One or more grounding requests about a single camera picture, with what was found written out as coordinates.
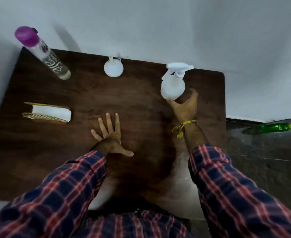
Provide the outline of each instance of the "yellow thread bracelet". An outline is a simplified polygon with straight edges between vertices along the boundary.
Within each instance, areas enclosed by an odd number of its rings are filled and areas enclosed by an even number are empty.
[[[177,135],[177,137],[178,137],[178,138],[183,137],[183,135],[184,135],[184,125],[185,125],[185,124],[188,124],[188,123],[196,123],[196,120],[186,121],[186,122],[182,123],[180,126],[175,126],[175,127],[173,128],[172,132],[173,132],[175,129],[177,129],[177,130],[178,130],[178,135]]]

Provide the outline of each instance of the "green plastic bottle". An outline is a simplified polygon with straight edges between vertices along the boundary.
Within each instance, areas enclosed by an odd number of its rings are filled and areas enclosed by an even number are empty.
[[[291,123],[274,123],[254,126],[243,130],[243,134],[255,135],[273,132],[284,132],[291,129]]]

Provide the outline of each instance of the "dark brown wooden board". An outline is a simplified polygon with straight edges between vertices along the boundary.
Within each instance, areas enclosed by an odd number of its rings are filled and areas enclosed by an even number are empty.
[[[112,173],[142,187],[168,176],[175,158],[187,151],[171,132],[177,121],[160,94],[165,65],[122,59],[123,74],[111,78],[104,73],[105,56],[55,53],[69,67],[69,80],[57,78],[25,48],[12,74],[0,108],[0,200],[34,188],[54,168],[88,152],[96,143],[90,129],[99,131],[97,118],[106,112],[119,113],[122,144],[135,153],[130,160],[110,157]],[[223,74],[195,69],[186,72],[184,81],[186,90],[177,101],[195,88],[198,122],[210,143],[225,149]],[[33,122],[22,117],[29,111],[23,102],[69,106],[72,120],[66,125]]]

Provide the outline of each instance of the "label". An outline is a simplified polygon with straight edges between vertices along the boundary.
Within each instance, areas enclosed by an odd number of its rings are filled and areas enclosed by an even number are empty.
[[[68,72],[68,68],[57,58],[55,53],[48,48],[48,46],[42,41],[40,48],[47,56],[42,58],[42,62],[50,68],[56,75],[63,76]]]

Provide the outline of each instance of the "red and blue checkered shirt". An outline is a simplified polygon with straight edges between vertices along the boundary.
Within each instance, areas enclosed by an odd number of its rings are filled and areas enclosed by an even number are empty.
[[[213,237],[291,237],[291,211],[219,148],[195,148],[188,167]],[[0,237],[191,237],[174,216],[150,210],[81,225],[105,176],[105,158],[96,151],[65,163],[0,210]]]

